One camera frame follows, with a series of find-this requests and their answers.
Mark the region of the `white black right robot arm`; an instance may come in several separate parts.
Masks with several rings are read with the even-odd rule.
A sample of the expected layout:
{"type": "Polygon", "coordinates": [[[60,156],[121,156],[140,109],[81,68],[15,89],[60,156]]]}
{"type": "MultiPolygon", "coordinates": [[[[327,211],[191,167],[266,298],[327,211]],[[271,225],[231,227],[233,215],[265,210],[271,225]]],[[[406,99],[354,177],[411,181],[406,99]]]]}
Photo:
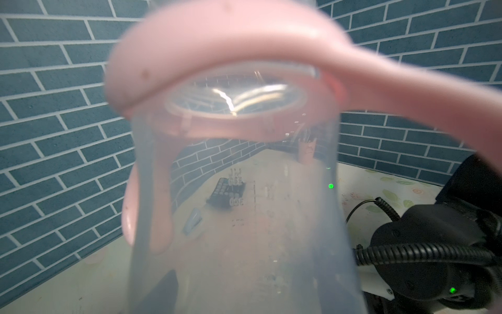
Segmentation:
{"type": "Polygon", "coordinates": [[[434,204],[399,214],[382,198],[374,204],[390,219],[358,266],[370,313],[434,313],[488,309],[501,298],[501,175],[479,155],[468,157],[434,204]]]}

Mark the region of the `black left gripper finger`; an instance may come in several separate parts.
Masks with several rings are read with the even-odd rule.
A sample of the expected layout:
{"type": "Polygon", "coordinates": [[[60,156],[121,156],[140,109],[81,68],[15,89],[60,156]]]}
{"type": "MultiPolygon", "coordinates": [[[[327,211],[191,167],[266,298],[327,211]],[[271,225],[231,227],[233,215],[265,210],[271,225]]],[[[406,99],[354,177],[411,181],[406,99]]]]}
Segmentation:
{"type": "Polygon", "coordinates": [[[170,270],[140,301],[135,313],[175,313],[179,282],[175,270],[170,270]]]}

